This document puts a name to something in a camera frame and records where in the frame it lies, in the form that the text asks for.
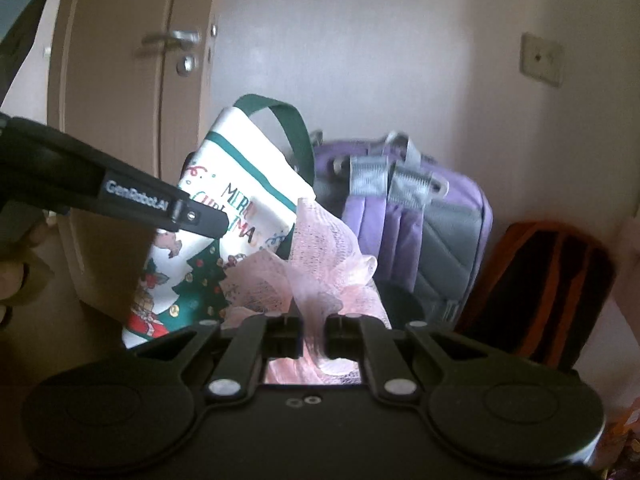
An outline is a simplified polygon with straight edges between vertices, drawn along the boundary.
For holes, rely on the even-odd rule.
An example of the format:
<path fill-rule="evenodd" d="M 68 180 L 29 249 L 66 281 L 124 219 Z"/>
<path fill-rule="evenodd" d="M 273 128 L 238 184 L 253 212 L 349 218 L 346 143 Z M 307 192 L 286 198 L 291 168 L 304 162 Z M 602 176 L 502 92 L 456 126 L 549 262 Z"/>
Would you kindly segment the person's left hand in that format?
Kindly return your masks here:
<path fill-rule="evenodd" d="M 13 243 L 1 244 L 1 329 L 5 330 L 14 310 L 34 301 L 53 278 L 53 271 L 36 253 L 50 234 L 46 219 L 35 222 Z"/>

